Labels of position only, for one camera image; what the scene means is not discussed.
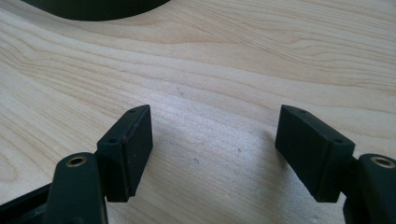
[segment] black clamp jaw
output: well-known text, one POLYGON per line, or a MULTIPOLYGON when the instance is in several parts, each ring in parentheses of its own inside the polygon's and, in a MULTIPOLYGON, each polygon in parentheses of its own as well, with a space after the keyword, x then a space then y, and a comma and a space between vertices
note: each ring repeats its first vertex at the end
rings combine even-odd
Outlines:
POLYGON ((94 154, 70 155, 51 184, 0 206, 0 223, 107 223, 106 203, 135 196, 152 145, 148 105, 127 111, 97 143, 94 154))
POLYGON ((309 112, 282 105, 276 148, 319 203, 346 195, 347 224, 396 223, 396 161, 352 156, 355 144, 309 112))

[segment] wooden board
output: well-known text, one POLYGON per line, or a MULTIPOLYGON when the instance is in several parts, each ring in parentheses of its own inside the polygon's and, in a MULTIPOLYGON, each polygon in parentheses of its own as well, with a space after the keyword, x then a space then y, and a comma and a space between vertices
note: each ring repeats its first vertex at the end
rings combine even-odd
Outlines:
POLYGON ((110 223, 344 223, 276 152, 282 104, 396 158, 396 2, 172 0, 118 21, 0 1, 0 203, 51 181, 129 108, 154 149, 110 223))

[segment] dark curved object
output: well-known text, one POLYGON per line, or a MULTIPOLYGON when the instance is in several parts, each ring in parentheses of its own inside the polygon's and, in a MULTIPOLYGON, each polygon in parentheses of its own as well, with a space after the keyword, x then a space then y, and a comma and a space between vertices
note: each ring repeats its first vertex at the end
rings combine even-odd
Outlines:
POLYGON ((150 11, 169 0, 22 0, 73 21, 111 21, 150 11))

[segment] black plastic piece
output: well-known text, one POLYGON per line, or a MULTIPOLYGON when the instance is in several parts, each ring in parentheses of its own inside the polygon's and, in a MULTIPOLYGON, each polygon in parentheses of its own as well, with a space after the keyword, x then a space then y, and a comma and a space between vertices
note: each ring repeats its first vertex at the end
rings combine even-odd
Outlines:
POLYGON ((109 21, 132 17, 169 0, 22 0, 50 14, 75 21, 109 21))
POLYGON ((375 154, 359 158, 358 181, 372 223, 396 223, 396 161, 375 154))
POLYGON ((59 161, 43 223, 107 223, 99 168, 93 154, 81 152, 59 161))
POLYGON ((44 214, 46 223, 107 223, 104 197, 110 202, 128 201, 148 162, 149 105, 127 111, 97 146, 95 154, 78 153, 60 161, 52 185, 1 205, 0 223, 39 224, 44 214))
POLYGON ((50 184, 0 206, 0 223, 40 224, 46 210, 50 184))
POLYGON ((352 161, 354 146, 309 112, 282 105, 276 148, 317 202, 337 202, 341 191, 338 180, 352 161))
POLYGON ((149 105, 127 111, 97 143, 95 155, 108 202, 135 196, 152 149, 149 105))
POLYGON ((347 224, 396 224, 396 161, 352 157, 354 144, 300 108, 282 105, 276 148, 318 202, 346 195, 347 224))

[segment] light wooden surface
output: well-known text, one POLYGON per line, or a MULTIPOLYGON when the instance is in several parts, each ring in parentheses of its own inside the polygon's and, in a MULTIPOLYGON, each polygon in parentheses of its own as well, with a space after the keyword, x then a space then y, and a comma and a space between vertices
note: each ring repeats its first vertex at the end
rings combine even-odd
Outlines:
POLYGON ((119 21, 0 1, 0 203, 149 104, 154 149, 110 223, 343 223, 276 153, 282 104, 396 158, 396 2, 171 0, 119 21))

